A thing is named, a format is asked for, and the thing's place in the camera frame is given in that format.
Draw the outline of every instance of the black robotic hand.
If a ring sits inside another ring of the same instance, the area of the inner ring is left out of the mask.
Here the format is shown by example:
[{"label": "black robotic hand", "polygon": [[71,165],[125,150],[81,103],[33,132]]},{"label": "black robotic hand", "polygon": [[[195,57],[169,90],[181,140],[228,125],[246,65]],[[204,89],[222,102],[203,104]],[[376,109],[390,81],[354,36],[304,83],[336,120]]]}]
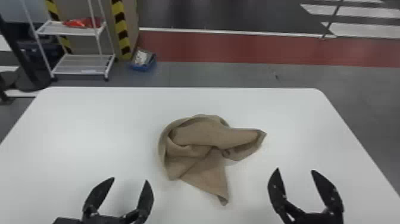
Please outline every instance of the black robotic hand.
[{"label": "black robotic hand", "polygon": [[150,183],[145,182],[139,202],[135,210],[123,215],[122,217],[102,216],[98,209],[105,200],[114,178],[109,178],[97,185],[87,197],[82,208],[82,218],[68,219],[59,217],[53,224],[143,224],[150,215],[154,203],[154,195]]},{"label": "black robotic hand", "polygon": [[275,212],[285,224],[343,224],[344,208],[336,187],[315,170],[311,171],[311,175],[326,208],[321,213],[306,213],[290,203],[277,168],[268,183]]}]

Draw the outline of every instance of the wall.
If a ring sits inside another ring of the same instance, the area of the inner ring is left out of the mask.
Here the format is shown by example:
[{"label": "wall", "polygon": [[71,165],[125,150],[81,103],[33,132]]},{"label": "wall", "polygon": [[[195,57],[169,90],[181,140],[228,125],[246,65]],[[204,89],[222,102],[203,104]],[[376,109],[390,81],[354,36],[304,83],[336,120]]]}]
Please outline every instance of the wall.
[{"label": "wall", "polygon": [[[44,0],[25,0],[30,16],[34,22],[47,20]],[[20,0],[0,0],[0,13],[5,21],[27,22]]]}]

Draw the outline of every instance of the white table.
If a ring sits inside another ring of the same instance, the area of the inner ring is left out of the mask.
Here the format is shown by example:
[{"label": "white table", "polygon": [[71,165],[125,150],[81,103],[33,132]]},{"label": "white table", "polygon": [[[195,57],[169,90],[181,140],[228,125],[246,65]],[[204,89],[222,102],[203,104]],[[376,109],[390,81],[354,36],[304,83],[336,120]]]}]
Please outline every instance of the white table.
[{"label": "white table", "polygon": [[[226,167],[226,207],[168,181],[157,156],[163,128],[198,113],[268,133],[258,152]],[[282,224],[267,192],[278,166],[290,201],[306,211],[324,207],[310,174],[316,169],[338,188],[345,223],[400,220],[399,196],[318,90],[49,88],[0,145],[0,223],[79,218],[89,191],[115,176],[102,214],[134,209],[148,179],[155,194],[149,224]]]}]

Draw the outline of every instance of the shelf leg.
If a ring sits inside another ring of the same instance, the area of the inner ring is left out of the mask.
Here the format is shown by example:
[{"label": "shelf leg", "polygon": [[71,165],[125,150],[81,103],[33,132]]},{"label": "shelf leg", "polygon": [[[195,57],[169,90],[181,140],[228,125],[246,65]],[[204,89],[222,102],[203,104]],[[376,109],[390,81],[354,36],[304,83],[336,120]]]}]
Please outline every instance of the shelf leg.
[{"label": "shelf leg", "polygon": [[97,32],[97,28],[96,28],[96,20],[95,20],[95,14],[93,13],[92,0],[87,0],[87,4],[89,5],[90,16],[92,17],[92,24],[93,24],[93,30],[94,30],[95,36],[96,36],[97,48],[99,49],[99,54],[102,55],[103,52],[102,52],[101,46],[100,46],[99,33]]},{"label": "shelf leg", "polygon": [[50,68],[49,61],[47,60],[47,56],[46,56],[45,50],[43,49],[42,43],[40,42],[40,39],[39,39],[39,35],[38,35],[38,33],[36,33],[36,29],[35,29],[35,27],[33,26],[32,18],[30,18],[30,14],[29,14],[29,11],[28,11],[28,9],[27,9],[27,7],[26,7],[25,0],[20,0],[20,2],[21,2],[21,5],[22,5],[23,10],[24,10],[24,12],[25,12],[25,15],[26,15],[26,17],[27,17],[27,19],[28,19],[29,26],[30,26],[30,28],[32,29],[33,36],[34,36],[35,39],[36,39],[36,42],[37,42],[37,45],[38,45],[38,47],[39,47],[40,53],[42,54],[43,60],[45,61],[46,68],[47,68],[47,70],[49,71],[50,76],[51,76],[52,78],[54,78],[54,75],[53,75],[53,73],[51,72],[51,68]]},{"label": "shelf leg", "polygon": [[99,2],[99,7],[100,7],[100,12],[101,12],[101,16],[104,19],[105,22],[105,28],[107,28],[107,35],[108,35],[108,40],[110,41],[110,46],[112,49],[112,54],[115,54],[115,49],[114,49],[114,44],[113,44],[113,40],[111,39],[111,34],[110,34],[110,29],[108,28],[108,24],[107,21],[105,19],[105,13],[104,13],[104,9],[103,9],[103,4],[101,3],[101,0],[97,0]]}]

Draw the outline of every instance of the metal shelf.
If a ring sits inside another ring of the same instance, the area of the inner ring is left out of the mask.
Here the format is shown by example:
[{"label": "metal shelf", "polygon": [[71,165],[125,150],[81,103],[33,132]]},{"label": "metal shelf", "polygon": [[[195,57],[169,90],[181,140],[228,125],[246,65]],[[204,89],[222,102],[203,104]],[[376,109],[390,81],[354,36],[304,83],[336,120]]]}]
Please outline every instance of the metal shelf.
[{"label": "metal shelf", "polygon": [[[97,0],[101,18],[104,22],[99,28],[73,28],[63,25],[60,21],[53,21],[48,14],[48,21],[44,23],[39,29],[35,30],[32,18],[30,17],[29,11],[26,7],[26,0],[20,0],[25,15],[28,18],[29,26],[33,31],[34,37],[36,39],[37,45],[39,47],[40,53],[43,56],[43,60],[46,67],[50,73],[53,80],[57,80],[56,74],[85,74],[85,75],[103,75],[104,80],[108,81],[108,73],[111,66],[115,60],[115,50],[114,44],[111,40],[110,29],[107,28],[107,36],[110,42],[110,47],[112,49],[112,54],[103,54],[101,44],[100,44],[100,34],[107,27],[107,22],[105,20],[105,13],[102,6],[101,0]],[[96,24],[95,14],[93,12],[92,0],[87,0],[89,6],[90,19],[92,24]],[[91,36],[96,38],[96,44],[99,54],[96,55],[74,55],[68,54],[68,51],[64,45],[61,44],[64,50],[64,56],[59,60],[57,65],[51,69],[49,61],[46,57],[45,51],[43,49],[42,43],[39,39],[39,35],[55,35],[58,38],[59,43],[61,43],[61,38],[59,36]]]},{"label": "metal shelf", "polygon": [[100,35],[106,26],[105,22],[101,24],[99,28],[73,28],[68,27],[60,21],[48,20],[43,24],[36,33],[38,35],[66,35],[66,36],[96,36]]},{"label": "metal shelf", "polygon": [[53,74],[105,75],[114,62],[115,55],[65,54],[52,70]]}]

